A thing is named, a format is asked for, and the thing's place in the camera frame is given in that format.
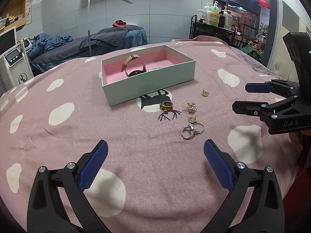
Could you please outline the clear plastic bottle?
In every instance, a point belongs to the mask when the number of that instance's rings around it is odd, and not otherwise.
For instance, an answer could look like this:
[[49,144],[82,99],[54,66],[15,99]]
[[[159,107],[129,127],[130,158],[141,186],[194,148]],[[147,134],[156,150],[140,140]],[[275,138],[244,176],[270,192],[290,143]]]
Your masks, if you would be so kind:
[[224,9],[224,16],[225,16],[225,28],[227,30],[232,30],[232,15],[231,11],[229,11],[226,6]]

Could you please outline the white pump bottle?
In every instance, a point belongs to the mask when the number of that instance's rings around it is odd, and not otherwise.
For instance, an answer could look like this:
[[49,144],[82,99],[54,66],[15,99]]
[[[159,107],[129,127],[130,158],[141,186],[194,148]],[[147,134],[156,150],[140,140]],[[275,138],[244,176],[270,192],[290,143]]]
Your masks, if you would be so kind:
[[206,3],[203,9],[198,9],[198,12],[201,13],[202,22],[210,25],[210,13],[211,13],[212,3]]

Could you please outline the pink polka dot bedspread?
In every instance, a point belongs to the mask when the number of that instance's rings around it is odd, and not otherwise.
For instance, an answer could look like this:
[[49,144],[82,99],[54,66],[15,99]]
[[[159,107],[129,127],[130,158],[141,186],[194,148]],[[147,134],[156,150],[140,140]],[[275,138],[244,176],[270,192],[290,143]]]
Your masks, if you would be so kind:
[[272,75],[219,41],[170,46],[196,61],[194,80],[115,107],[101,86],[105,56],[65,62],[1,97],[1,198],[22,227],[39,167],[63,168],[102,139],[109,154],[85,195],[112,232],[200,232],[227,195],[207,139],[250,168],[272,166],[287,194],[298,172],[288,136],[232,111],[237,100],[279,101],[245,91]]

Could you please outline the gold crystal cluster brooch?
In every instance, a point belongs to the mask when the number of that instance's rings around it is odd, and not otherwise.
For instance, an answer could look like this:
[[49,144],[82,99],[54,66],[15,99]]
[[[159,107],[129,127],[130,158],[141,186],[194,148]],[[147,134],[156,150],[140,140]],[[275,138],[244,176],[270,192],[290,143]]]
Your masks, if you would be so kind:
[[194,102],[187,102],[187,107],[185,109],[189,114],[194,114],[197,111],[197,106]]

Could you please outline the dark brown bottle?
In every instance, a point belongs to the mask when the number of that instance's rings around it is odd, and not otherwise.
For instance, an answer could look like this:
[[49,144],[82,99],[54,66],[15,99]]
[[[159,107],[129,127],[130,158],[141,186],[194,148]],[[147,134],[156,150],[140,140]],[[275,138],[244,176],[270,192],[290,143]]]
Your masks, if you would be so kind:
[[218,23],[218,27],[224,28],[225,27],[225,21],[226,21],[226,18],[224,16],[224,10],[223,9],[219,9],[219,23]]

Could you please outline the gold heart earring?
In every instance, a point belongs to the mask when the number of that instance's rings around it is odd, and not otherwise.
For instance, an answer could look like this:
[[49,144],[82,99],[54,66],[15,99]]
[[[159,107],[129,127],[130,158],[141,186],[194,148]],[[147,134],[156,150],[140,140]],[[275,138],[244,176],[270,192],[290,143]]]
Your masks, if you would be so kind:
[[188,122],[191,123],[191,124],[195,124],[195,123],[197,123],[198,121],[197,121],[197,118],[196,118],[196,117],[189,117],[189,118],[188,118]]

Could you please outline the black metal trolley rack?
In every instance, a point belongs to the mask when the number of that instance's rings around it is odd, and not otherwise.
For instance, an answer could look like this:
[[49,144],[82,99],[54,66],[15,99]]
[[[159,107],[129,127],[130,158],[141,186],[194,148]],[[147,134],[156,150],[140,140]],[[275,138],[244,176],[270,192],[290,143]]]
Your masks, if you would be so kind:
[[189,38],[194,39],[199,35],[217,37],[228,45],[238,48],[243,48],[250,42],[255,42],[255,39],[240,34],[237,30],[227,30],[225,28],[211,26],[209,24],[201,23],[197,15],[191,17]]

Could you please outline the pale green pink-lined box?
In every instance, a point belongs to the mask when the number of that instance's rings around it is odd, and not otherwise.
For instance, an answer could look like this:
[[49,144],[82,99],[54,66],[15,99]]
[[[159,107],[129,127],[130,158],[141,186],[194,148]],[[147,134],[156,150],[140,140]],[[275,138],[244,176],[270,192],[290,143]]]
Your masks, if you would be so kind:
[[[140,55],[147,72],[126,77],[121,72],[124,61]],[[106,58],[101,62],[102,88],[110,106],[163,90],[194,79],[196,61],[167,45],[151,46]]]

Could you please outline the wooden wall shelf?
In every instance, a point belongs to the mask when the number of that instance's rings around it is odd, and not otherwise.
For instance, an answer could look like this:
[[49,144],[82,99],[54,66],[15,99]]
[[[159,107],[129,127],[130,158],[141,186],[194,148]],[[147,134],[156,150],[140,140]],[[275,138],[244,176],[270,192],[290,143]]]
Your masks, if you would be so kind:
[[26,25],[26,2],[27,0],[10,0],[1,12],[1,33],[12,27],[16,31]]

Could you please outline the green lotion bottle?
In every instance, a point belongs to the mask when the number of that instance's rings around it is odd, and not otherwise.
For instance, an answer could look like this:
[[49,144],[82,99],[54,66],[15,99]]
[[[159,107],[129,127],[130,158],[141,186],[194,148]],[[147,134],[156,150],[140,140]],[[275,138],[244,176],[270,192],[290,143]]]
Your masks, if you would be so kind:
[[219,14],[219,9],[218,9],[218,2],[215,1],[210,11],[210,25],[218,26],[219,19],[220,19],[220,14]]

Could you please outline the massage bed dark blanket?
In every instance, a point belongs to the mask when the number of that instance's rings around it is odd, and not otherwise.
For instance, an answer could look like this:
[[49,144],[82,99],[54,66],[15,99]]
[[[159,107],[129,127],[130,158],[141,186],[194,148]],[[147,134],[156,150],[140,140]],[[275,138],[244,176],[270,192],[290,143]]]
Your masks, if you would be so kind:
[[104,28],[90,36],[73,39],[28,61],[34,74],[38,75],[71,59],[104,55],[146,44],[148,44],[147,33],[142,27],[127,25],[125,28]]

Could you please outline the white beauty machine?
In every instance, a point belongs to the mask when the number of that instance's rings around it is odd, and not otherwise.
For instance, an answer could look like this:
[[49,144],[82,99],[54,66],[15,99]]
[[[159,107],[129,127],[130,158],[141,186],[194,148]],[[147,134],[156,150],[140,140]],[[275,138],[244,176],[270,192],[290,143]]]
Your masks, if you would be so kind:
[[1,33],[1,94],[34,77],[25,45],[17,41],[16,27]]

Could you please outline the red cloth on bed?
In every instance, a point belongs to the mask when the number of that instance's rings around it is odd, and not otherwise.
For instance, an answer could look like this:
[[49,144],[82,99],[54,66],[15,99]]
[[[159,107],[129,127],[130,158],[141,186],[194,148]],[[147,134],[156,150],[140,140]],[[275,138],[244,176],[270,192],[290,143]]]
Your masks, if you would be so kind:
[[115,28],[125,28],[127,26],[127,23],[121,19],[118,19],[112,24],[112,26]]

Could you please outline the small gold clip earring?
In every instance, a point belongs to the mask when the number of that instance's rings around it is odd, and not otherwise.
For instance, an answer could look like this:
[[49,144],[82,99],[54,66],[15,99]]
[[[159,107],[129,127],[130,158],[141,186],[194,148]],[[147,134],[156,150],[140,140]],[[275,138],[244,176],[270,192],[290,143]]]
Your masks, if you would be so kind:
[[204,89],[202,90],[202,96],[203,97],[209,97],[209,92],[205,91]]

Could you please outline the blue crumpled bedding pile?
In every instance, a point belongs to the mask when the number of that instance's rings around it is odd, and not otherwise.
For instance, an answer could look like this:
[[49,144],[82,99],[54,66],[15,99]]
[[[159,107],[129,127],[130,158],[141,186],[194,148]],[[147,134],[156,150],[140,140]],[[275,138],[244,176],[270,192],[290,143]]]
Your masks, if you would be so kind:
[[38,34],[33,38],[30,38],[32,47],[26,52],[28,59],[32,61],[40,55],[63,46],[71,41],[73,41],[73,37],[70,35],[58,36],[46,33]]

